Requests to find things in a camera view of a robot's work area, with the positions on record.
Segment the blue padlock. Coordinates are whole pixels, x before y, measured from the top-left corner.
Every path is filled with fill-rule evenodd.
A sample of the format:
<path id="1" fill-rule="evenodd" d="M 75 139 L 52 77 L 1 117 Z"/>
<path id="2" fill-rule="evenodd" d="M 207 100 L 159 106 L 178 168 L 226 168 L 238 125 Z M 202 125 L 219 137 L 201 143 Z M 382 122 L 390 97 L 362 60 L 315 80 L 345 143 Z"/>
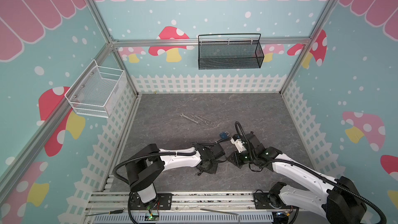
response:
<path id="1" fill-rule="evenodd" d="M 223 141 L 223 140 L 230 140 L 231 138 L 230 138 L 230 133 L 229 132 L 223 132 L 223 133 L 221 133 L 221 134 L 219 134 L 220 135 L 220 140 L 221 141 Z"/>

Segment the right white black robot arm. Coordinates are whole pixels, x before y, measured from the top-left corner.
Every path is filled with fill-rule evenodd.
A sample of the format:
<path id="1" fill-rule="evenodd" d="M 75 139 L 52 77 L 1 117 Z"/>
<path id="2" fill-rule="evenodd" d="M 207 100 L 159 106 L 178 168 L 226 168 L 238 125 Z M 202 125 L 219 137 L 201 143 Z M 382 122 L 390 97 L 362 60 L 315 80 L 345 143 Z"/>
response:
<path id="1" fill-rule="evenodd" d="M 265 148 L 254 133 L 246 134 L 238 121 L 234 125 L 236 134 L 232 143 L 237 151 L 229 157 L 231 163 L 238 168 L 245 164 L 256 166 L 256 173 L 268 169 L 305 187 L 299 190 L 283 182 L 276 183 L 269 190 L 274 208 L 281 204 L 291 205 L 318 214 L 331 224 L 359 224 L 370 207 L 378 214 L 379 223 L 387 223 L 382 210 L 361 196 L 349 178 L 335 178 L 317 172 L 294 161 L 279 149 Z"/>

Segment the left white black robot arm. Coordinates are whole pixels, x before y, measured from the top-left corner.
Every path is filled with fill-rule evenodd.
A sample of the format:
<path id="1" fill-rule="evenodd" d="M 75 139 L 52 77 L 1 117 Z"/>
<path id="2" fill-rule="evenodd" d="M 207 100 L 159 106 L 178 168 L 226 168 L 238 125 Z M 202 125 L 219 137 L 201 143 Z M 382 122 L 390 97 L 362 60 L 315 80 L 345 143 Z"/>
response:
<path id="1" fill-rule="evenodd" d="M 129 186 L 131 196 L 139 196 L 142 204 L 150 208 L 157 204 L 159 197 L 154 181 L 161 173 L 178 168 L 195 168 L 197 176 L 216 174 L 220 160 L 226 153 L 221 143 L 195 143 L 192 147 L 179 150 L 159 149 L 156 144 L 149 144 L 131 158 L 120 162 L 112 175 Z"/>

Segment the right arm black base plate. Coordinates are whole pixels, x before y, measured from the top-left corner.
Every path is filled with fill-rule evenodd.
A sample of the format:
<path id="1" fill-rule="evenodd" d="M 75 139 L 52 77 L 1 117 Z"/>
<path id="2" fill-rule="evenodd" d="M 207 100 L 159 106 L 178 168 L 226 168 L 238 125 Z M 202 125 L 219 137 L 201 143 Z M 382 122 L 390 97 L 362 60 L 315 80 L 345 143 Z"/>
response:
<path id="1" fill-rule="evenodd" d="M 268 192 L 253 193 L 254 204 L 256 209 L 292 209 L 292 206 L 285 205 L 281 198 L 275 194 Z"/>

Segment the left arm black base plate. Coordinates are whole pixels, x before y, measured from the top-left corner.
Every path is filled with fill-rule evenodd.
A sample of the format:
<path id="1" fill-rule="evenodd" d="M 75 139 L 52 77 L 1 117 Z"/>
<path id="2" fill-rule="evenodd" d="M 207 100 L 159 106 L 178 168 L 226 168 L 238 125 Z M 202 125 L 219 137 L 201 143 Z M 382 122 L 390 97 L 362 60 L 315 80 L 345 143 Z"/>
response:
<path id="1" fill-rule="evenodd" d="M 141 197 L 133 193 L 129 199 L 131 210 L 171 210 L 173 194 L 157 194 L 157 198 L 143 203 Z"/>

